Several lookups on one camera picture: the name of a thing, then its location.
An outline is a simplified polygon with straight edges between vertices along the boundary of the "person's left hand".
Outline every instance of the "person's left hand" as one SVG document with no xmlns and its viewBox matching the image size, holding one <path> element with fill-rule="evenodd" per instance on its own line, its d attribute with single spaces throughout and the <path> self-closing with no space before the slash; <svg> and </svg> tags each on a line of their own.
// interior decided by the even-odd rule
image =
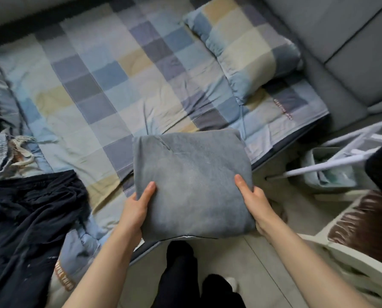
<svg viewBox="0 0 382 308">
<path fill-rule="evenodd" d="M 117 227 L 129 235 L 133 249 L 136 248 L 141 241 L 141 226 L 147 215 L 148 202 L 155 190 L 155 182 L 151 181 L 145 188 L 139 200 L 137 200 L 137 195 L 134 192 L 125 202 L 120 222 Z"/>
</svg>

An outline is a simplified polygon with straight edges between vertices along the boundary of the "person's leg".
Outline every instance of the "person's leg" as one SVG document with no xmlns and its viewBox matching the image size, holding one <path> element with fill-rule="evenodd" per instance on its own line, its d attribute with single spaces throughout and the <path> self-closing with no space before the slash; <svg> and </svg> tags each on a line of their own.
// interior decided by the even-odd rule
<svg viewBox="0 0 382 308">
<path fill-rule="evenodd" d="M 167 248 L 167 269 L 161 276 L 152 308 L 195 308 L 200 300 L 194 251 L 185 241 Z"/>
<path fill-rule="evenodd" d="M 242 297 L 232 291 L 232 286 L 220 275 L 210 274 L 203 282 L 201 307 L 245 308 Z"/>
</svg>

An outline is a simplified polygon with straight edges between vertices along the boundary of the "hand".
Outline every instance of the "hand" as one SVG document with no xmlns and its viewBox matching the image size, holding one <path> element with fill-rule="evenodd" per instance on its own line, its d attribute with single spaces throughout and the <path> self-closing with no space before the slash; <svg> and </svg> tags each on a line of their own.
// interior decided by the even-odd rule
<svg viewBox="0 0 382 308">
<path fill-rule="evenodd" d="M 156 188 L 155 182 L 151 181 L 139 200 L 137 200 L 137 195 L 134 192 L 125 202 L 117 227 L 130 236 L 130 243 L 133 249 L 136 248 L 141 241 L 141 226 L 147 215 L 148 202 Z"/>
<path fill-rule="evenodd" d="M 279 218 L 270 206 L 264 191 L 255 186 L 254 192 L 252 192 L 239 174 L 235 175 L 235 185 L 241 192 L 248 211 L 255 218 L 257 230 L 261 234 L 264 234 L 262 231 L 262 225 L 274 218 Z"/>
</svg>

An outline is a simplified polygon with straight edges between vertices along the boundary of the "person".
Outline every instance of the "person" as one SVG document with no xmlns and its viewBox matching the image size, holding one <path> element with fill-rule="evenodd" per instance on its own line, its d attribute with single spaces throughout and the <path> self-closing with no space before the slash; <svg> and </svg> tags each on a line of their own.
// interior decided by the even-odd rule
<svg viewBox="0 0 382 308">
<path fill-rule="evenodd" d="M 257 229 L 272 244 L 310 308 L 372 308 L 352 286 L 333 271 L 271 208 L 264 192 L 253 191 L 240 175 L 235 176 L 245 205 Z M 63 308 L 117 307 L 134 248 L 141 240 L 147 204 L 156 190 L 150 182 L 136 200 L 125 203 L 120 222 L 77 285 Z M 170 243 L 164 271 L 152 308 L 245 307 L 219 275 L 209 275 L 199 297 L 197 261 L 185 242 Z"/>
</svg>

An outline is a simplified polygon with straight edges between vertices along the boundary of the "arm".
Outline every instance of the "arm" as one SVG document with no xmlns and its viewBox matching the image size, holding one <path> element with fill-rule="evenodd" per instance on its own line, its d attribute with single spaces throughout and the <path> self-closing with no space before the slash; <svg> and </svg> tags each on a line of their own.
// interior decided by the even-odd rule
<svg viewBox="0 0 382 308">
<path fill-rule="evenodd" d="M 252 192 L 240 175 L 235 184 L 310 308 L 373 308 L 275 214 L 260 188 Z"/>
<path fill-rule="evenodd" d="M 151 182 L 138 201 L 136 194 L 127 199 L 120 222 L 63 308 L 117 306 L 131 255 L 141 240 L 140 227 L 155 188 L 155 183 Z"/>
</svg>

